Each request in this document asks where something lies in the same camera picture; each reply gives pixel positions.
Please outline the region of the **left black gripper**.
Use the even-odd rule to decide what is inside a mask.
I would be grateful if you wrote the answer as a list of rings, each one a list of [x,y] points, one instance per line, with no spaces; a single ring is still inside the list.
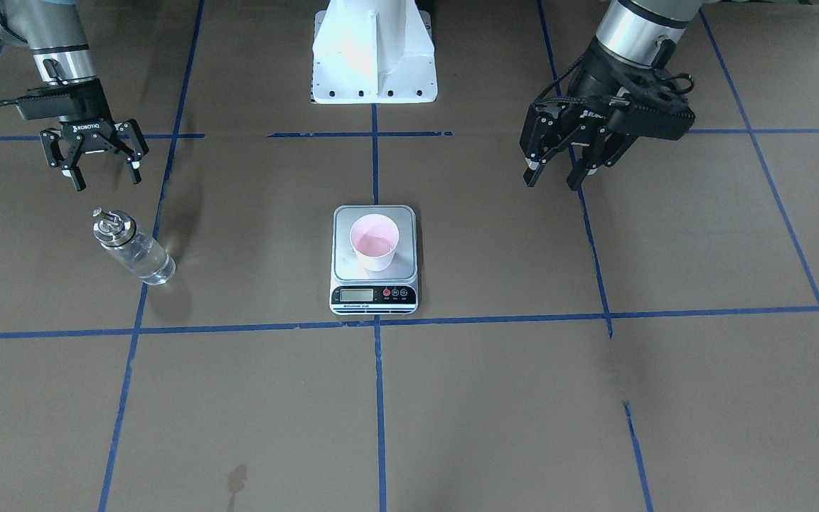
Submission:
[[[579,148],[567,176],[569,189],[579,191],[589,175],[614,165],[637,139],[631,123],[640,103],[641,68],[592,39],[527,108],[520,135],[525,185],[535,187],[550,160]]]

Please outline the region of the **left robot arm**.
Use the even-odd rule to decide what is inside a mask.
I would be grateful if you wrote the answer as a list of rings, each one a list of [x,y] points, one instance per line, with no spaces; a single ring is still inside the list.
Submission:
[[[699,1],[611,1],[588,48],[528,107],[523,178],[537,183],[550,159],[579,148],[566,182],[578,191],[640,137],[676,142],[695,123],[692,75],[666,69]]]

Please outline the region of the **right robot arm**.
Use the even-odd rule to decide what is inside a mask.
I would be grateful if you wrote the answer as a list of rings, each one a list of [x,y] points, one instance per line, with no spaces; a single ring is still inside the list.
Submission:
[[[0,108],[14,106],[25,120],[58,120],[56,129],[39,133],[49,166],[84,191],[81,156],[112,153],[133,183],[141,181],[149,145],[136,120],[112,117],[74,1],[0,1],[0,46],[28,48],[33,56],[42,87],[0,100]]]

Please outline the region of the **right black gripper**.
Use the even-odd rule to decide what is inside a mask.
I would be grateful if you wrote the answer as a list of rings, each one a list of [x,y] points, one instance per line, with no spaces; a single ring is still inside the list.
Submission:
[[[132,183],[140,184],[141,160],[149,153],[149,146],[139,123],[134,119],[114,122],[100,79],[67,85],[72,88],[73,112],[58,117],[59,134],[52,130],[40,133],[48,164],[66,171],[75,190],[84,191],[87,182],[78,166],[80,157],[99,151],[113,152],[127,163]]]

